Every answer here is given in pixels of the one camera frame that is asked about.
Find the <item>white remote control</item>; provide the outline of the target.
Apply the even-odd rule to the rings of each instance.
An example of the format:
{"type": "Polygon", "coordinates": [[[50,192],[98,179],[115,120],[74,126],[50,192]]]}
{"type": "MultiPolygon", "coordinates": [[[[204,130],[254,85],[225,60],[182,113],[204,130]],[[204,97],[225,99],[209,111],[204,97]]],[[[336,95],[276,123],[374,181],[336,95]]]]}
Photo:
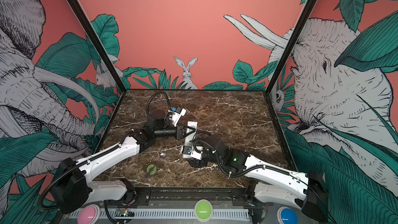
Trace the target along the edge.
{"type": "Polygon", "coordinates": [[[194,151],[192,147],[192,140],[197,133],[198,122],[188,121],[187,126],[188,127],[185,129],[185,134],[187,134],[187,136],[184,138],[184,145],[181,150],[183,159],[191,159],[191,153],[194,151]]]}

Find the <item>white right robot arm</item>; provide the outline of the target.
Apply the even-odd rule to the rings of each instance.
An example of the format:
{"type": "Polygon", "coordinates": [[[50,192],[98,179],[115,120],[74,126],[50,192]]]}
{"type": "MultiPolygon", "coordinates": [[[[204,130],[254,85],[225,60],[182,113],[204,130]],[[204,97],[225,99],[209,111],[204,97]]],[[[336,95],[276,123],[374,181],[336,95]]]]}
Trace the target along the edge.
{"type": "Polygon", "coordinates": [[[185,138],[181,153],[193,168],[206,167],[211,162],[229,178],[245,176],[256,179],[253,197],[259,202],[298,208],[307,217],[321,223],[329,220],[329,191],[318,172],[296,172],[274,166],[248,152],[229,148],[209,132],[204,139],[191,133],[185,138]]]}

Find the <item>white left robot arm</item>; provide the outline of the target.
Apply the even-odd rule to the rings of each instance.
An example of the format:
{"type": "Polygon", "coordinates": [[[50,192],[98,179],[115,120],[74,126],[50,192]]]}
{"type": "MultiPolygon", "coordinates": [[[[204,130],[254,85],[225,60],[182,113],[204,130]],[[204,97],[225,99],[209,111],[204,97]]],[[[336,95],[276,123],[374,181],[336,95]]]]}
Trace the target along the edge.
{"type": "Polygon", "coordinates": [[[162,92],[162,95],[165,96],[168,110],[151,112],[150,104],[158,95],[159,92],[154,93],[146,104],[147,120],[139,129],[126,133],[121,142],[77,161],[62,161],[54,179],[40,195],[38,209],[60,210],[63,214],[69,214],[91,202],[121,199],[126,203],[133,202],[135,197],[128,193],[133,194],[135,190],[128,182],[117,180],[96,186],[94,179],[119,162],[146,151],[155,144],[157,138],[182,140],[197,132],[196,127],[178,123],[186,109],[172,107],[166,92],[162,92]]]}

